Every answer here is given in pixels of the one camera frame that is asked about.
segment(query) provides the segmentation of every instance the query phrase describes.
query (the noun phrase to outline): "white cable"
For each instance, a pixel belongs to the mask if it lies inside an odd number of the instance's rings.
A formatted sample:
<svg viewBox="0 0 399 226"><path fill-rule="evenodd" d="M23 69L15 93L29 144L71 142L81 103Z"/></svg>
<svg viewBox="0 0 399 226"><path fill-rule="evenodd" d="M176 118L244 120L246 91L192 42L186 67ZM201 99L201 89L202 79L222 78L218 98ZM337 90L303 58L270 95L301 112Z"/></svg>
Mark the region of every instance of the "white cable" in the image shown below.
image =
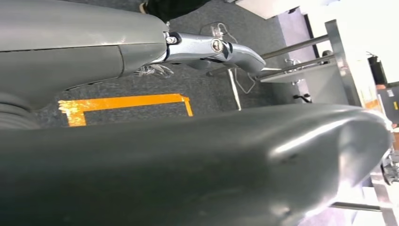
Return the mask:
<svg viewBox="0 0 399 226"><path fill-rule="evenodd" d="M237 91L236 83L234 82L234 79L233 79L232 69L227 70L227 73L229 74L231 88L233 89L234 99L236 100L237 108L239 111L241 111L242 110L241 102L239 101L238 91Z"/></svg>
<svg viewBox="0 0 399 226"><path fill-rule="evenodd" d="M225 24L217 23L217 28L221 31L222 35L225 35L225 34L229 35L230 38L232 38L235 41L235 43L238 44L237 39L232 34L230 34L230 32L227 30L227 27ZM256 85L256 81L249 75L249 73L247 73L247 77L252 81L252 86L248 90L245 90L244 87L242 87L241 83L237 79L237 69L236 68L234 69L234 80L237 83L237 85L239 86L239 88L242 90L242 92L244 92L245 94L250 93Z"/></svg>
<svg viewBox="0 0 399 226"><path fill-rule="evenodd" d="M232 38L232 39L238 44L237 39L236 39L234 36L232 36L232 34L230 34L230 32L227 30L227 27L226 27L225 24L223 24L223 23L218 23L218 24L217 24L217 28L219 28L220 31L222 30L222 29L220 28L221 26L223 26L224 30L226 31L226 34L229 35L230 38Z"/></svg>

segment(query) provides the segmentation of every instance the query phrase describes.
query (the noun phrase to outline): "screw head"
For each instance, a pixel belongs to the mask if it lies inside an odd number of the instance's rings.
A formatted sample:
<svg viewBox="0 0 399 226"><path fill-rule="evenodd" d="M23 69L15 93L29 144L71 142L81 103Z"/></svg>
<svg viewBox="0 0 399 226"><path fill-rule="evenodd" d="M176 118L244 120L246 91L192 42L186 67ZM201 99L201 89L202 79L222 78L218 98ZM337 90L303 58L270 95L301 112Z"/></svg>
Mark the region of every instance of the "screw head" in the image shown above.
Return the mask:
<svg viewBox="0 0 399 226"><path fill-rule="evenodd" d="M211 47L216 53L221 53L223 51L223 43L220 39L213 39Z"/></svg>
<svg viewBox="0 0 399 226"><path fill-rule="evenodd" d="M169 37L166 37L165 39L166 39L167 44L176 44L177 43L177 38L174 36L169 36Z"/></svg>

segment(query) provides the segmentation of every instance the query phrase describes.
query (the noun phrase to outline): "dark carpet floor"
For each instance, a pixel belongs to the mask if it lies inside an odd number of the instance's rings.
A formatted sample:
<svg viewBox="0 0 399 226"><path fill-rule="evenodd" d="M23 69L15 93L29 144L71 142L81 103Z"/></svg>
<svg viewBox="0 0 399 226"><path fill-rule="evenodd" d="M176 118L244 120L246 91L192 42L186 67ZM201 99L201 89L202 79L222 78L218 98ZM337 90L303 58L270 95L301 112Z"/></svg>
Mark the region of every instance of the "dark carpet floor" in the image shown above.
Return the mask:
<svg viewBox="0 0 399 226"><path fill-rule="evenodd" d="M70 0L97 6L138 11L141 0ZM199 33L204 25L220 21L228 25L229 31L238 42L247 45L259 54L285 47L285 41L277 17L264 20L251 12L223 0L213 0L202 8L182 16L170 23L171 31ZM210 33L204 27L204 34ZM267 61L268 67L284 67L286 56L275 57ZM100 84L84 85L78 89L64 91L54 98L46 108L36 112L43 127L68 126L66 116L58 110L58 100L76 100L88 98L123 97L166 93L180 93L191 100L194 115L204 115L237 109L227 73L208 77L205 72L191 69L185 65L172 65L175 74L166 80L154 76L128 76ZM251 85L244 74L239 75L244 87ZM244 94L239 90L243 108L283 104L276 93L284 90L279 84L257 84L253 91ZM86 114L88 124L145 120L163 117L187 115L179 104L163 108L154 106L115 109Z"/></svg>

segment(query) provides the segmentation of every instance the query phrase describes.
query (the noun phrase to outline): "orange tape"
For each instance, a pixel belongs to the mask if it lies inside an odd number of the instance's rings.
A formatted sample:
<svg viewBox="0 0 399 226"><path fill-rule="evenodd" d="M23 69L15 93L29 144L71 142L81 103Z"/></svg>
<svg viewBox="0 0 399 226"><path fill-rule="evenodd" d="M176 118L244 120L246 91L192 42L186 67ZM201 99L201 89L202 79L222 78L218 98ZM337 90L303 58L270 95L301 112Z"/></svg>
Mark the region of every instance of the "orange tape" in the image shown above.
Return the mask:
<svg viewBox="0 0 399 226"><path fill-rule="evenodd" d="M59 109L66 114L69 126L85 126L84 112L109 110L144 105L160 105L184 102L189 116L193 116L190 99L180 94L160 94L134 97L112 97L87 100L60 100Z"/></svg>
<svg viewBox="0 0 399 226"><path fill-rule="evenodd" d="M379 110L382 112L382 108L380 106L380 102L378 100L373 100L373 101L369 101L365 104L365 107L367 109L374 109L374 110Z"/></svg>

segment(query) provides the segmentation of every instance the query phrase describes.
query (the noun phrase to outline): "person's leg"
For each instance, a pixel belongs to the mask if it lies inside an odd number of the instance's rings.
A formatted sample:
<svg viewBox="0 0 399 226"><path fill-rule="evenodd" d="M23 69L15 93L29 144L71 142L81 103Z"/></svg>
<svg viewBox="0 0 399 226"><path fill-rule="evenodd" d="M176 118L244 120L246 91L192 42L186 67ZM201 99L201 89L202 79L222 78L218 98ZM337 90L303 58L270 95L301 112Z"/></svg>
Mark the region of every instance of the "person's leg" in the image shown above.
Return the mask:
<svg viewBox="0 0 399 226"><path fill-rule="evenodd" d="M211 0L148 0L145 11L164 22L186 15Z"/></svg>

